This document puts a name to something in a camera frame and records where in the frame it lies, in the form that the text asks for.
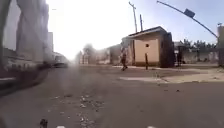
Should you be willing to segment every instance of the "dirt road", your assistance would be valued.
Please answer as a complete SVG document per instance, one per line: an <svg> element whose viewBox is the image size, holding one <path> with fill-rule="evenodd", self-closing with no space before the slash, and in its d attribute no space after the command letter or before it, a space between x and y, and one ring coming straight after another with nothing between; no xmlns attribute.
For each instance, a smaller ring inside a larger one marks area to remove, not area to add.
<svg viewBox="0 0 224 128"><path fill-rule="evenodd" d="M49 128L224 127L223 83L158 84L120 79L167 75L183 72L55 69L42 84L1 97L0 122L7 128L39 128L43 118Z"/></svg>

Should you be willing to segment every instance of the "car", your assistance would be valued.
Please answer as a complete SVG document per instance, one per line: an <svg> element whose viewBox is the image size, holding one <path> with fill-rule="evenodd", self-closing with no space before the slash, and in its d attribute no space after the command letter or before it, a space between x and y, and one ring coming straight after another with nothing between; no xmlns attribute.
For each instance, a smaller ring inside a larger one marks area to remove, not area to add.
<svg viewBox="0 0 224 128"><path fill-rule="evenodd" d="M55 68L67 68L68 60L64 56L56 56L54 67Z"/></svg>

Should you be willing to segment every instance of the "utility pole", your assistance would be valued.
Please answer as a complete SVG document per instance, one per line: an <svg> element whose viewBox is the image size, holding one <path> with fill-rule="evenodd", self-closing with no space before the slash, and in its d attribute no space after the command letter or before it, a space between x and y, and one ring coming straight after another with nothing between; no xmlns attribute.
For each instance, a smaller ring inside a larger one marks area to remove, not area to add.
<svg viewBox="0 0 224 128"><path fill-rule="evenodd" d="M143 31L142 15L141 14L140 14L140 24L141 24L141 31Z"/></svg>
<svg viewBox="0 0 224 128"><path fill-rule="evenodd" d="M136 15L135 15L135 5L134 4L131 4L131 2L129 2L129 5L131 5L131 7L133 8L133 13L134 13L134 21L135 21L135 32L137 33L138 32L138 29L137 29L137 22L136 22Z"/></svg>
<svg viewBox="0 0 224 128"><path fill-rule="evenodd" d="M167 4L167 3L161 2L161 1L157 1L157 3L160 3L160 4L163 4L163 5L167 6L167 7L170 7L170 8L172 8L172 9L174 9L174 10L176 10L176 11L178 11L178 12L184 14L185 16L191 18L192 20L194 20L195 22L197 22L199 25L201 25L203 28L205 28L207 31L209 31L213 36L215 36L215 38L218 39L218 36L217 36L214 32L212 32L208 27L206 27L204 24L202 24L202 23L199 22L198 20L194 19L194 15L195 15L194 12L192 12L192 11L190 11L190 10L188 10L188 9L186 9L185 12L183 12L183 11L181 11L181 10L179 10L179 9L177 9L177 8L175 8L175 7L173 7L173 6L169 5L169 4Z"/></svg>

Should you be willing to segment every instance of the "sky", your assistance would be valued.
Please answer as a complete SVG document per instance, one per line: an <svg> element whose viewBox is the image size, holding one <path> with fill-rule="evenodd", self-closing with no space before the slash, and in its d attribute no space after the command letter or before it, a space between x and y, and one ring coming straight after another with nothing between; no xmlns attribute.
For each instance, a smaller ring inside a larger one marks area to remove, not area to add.
<svg viewBox="0 0 224 128"><path fill-rule="evenodd" d="M196 13L195 19L217 34L217 24L224 23L224 0L161 0L182 11ZM47 0L49 31L54 32L54 50L72 59L87 43L102 49L121 43L135 32L134 16L129 0ZM189 39L215 43L216 38L192 19L156 0L130 0L136 7L143 28L161 26L172 33L174 41Z"/></svg>

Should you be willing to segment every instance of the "curb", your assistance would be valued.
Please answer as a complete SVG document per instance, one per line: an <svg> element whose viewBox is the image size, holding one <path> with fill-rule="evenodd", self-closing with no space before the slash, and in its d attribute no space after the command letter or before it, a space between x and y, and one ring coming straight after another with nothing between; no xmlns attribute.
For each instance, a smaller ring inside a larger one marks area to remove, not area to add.
<svg viewBox="0 0 224 128"><path fill-rule="evenodd" d="M9 85L7 85L7 86L9 86L8 88L0 90L0 98L3 96L9 95L11 93L14 93L16 91L34 87L34 86L42 83L45 80L46 76L48 75L48 72L49 72L49 70L40 71L38 73L37 77L31 81L25 81L25 82L21 82L21 83L19 81L16 81L16 82L10 83Z"/></svg>

